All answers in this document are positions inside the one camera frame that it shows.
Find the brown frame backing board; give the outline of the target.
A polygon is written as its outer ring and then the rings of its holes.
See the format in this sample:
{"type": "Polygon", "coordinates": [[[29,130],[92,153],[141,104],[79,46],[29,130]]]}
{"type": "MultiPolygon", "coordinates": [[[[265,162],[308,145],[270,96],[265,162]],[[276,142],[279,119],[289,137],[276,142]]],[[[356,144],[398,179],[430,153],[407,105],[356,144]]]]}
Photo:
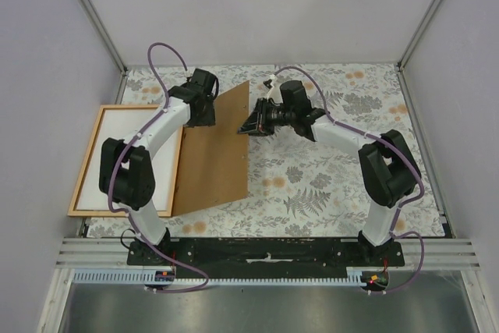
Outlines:
{"type": "Polygon", "coordinates": [[[249,116],[249,91],[247,80],[220,94],[213,126],[183,130],[172,216],[247,197],[249,137],[237,130],[249,116]]]}

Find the wooden picture frame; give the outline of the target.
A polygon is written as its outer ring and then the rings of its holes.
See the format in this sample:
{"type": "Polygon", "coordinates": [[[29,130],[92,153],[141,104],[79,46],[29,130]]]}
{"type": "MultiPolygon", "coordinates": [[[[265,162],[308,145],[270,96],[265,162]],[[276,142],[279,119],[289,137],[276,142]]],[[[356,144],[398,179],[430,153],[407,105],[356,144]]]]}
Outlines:
{"type": "MultiPolygon", "coordinates": [[[[156,105],[102,105],[69,205],[70,217],[110,218],[125,215],[108,209],[107,196],[98,187],[101,147],[109,137],[122,139],[133,135],[154,114],[156,105]]],[[[183,128],[179,127],[152,160],[156,189],[154,206],[161,218],[172,216],[175,181],[179,166],[183,128]]]]}

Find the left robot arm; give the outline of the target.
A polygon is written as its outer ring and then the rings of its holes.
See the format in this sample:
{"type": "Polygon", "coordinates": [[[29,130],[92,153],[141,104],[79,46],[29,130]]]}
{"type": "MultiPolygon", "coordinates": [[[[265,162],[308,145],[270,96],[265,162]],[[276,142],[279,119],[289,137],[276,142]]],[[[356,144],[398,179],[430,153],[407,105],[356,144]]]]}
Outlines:
{"type": "Polygon", "coordinates": [[[180,86],[167,90],[164,102],[137,130],[125,138],[108,138],[101,147],[99,190],[107,196],[112,213],[123,212],[152,263],[165,264],[172,255],[167,229],[158,216],[152,161],[163,145],[182,127],[213,126],[214,100],[219,80],[195,69],[180,86]]]}

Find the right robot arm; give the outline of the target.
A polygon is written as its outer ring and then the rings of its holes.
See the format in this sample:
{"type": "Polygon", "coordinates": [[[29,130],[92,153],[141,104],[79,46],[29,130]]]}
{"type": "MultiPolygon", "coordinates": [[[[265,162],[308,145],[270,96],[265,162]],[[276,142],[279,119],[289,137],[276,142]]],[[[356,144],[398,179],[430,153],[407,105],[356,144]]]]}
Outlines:
{"type": "Polygon", "coordinates": [[[301,137],[355,157],[370,197],[356,252],[363,264],[377,264],[395,239],[393,230],[403,198],[421,182],[421,172],[405,138],[396,130],[376,135],[333,120],[328,110],[312,106],[299,80],[276,86],[269,79],[264,86],[267,95],[257,99],[237,133],[271,136],[277,127],[289,126],[301,137]]]}

